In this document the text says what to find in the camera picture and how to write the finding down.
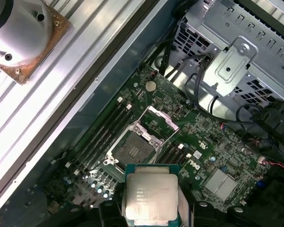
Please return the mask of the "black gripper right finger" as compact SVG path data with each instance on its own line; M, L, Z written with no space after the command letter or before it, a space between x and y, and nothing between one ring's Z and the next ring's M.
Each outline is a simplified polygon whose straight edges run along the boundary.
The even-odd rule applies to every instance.
M241 207L229 207L226 212L211 203L198 201L188 186L179 185L179 215L183 227L249 227L250 221Z

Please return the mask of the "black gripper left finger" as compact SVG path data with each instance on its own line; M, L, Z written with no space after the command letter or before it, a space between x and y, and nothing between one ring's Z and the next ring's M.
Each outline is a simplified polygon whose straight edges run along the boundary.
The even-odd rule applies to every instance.
M67 223L68 227L125 227L125 217L114 201L105 201L98 208L84 210Z

